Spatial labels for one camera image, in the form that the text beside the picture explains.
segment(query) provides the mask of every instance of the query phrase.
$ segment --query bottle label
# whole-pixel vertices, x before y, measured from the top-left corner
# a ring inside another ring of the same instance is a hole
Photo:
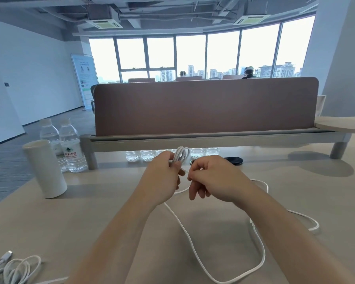
[[[83,152],[80,148],[80,143],[71,143],[63,146],[64,156],[67,159],[82,158]]]
[[[63,154],[63,149],[59,140],[53,140],[50,144],[56,156]]]

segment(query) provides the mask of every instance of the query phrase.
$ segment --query person wearing headset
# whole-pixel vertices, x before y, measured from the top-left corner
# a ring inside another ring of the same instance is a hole
[[[184,176],[174,154],[150,162],[135,191],[104,229],[66,284],[124,283],[150,213],[170,199]],[[213,197],[232,202],[253,220],[289,283],[355,284],[355,274],[269,194],[220,156],[192,164],[189,199]]]
[[[245,68],[245,76],[242,79],[255,79],[258,78],[257,76],[254,76],[254,67],[253,66],[248,66]]]

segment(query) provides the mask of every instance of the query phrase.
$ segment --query baseboard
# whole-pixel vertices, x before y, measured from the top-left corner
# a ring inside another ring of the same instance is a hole
[[[75,109],[80,109],[81,107],[83,107],[83,106],[76,107],[76,108],[74,108],[74,109],[70,109],[70,110],[67,110],[67,111],[65,111],[65,112],[70,112],[70,111],[75,110]],[[44,119],[49,119],[49,118],[55,117],[55,116],[57,116],[57,115],[64,114],[65,112],[60,112],[59,114],[52,115],[52,116],[50,116],[50,117],[44,117]],[[31,123],[24,124],[23,126],[28,126],[29,124],[37,123],[37,122],[39,122],[39,121],[40,121],[40,120],[32,121]]]
[[[19,134],[19,135],[16,135],[16,136],[14,136],[14,137],[9,138],[9,139],[3,140],[2,142],[0,142],[0,144],[5,143],[5,142],[8,142],[8,141],[10,141],[10,140],[12,140],[12,139],[18,138],[18,137],[20,137],[20,136],[22,136],[22,135],[24,135],[24,134],[26,134],[26,133],[21,133],[21,134]]]

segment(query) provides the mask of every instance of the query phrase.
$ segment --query white cap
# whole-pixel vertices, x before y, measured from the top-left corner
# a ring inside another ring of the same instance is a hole
[[[70,126],[71,125],[70,119],[62,119],[61,120],[61,125],[62,126]]]
[[[51,119],[42,119],[39,121],[39,124],[41,126],[51,126],[52,125]]]

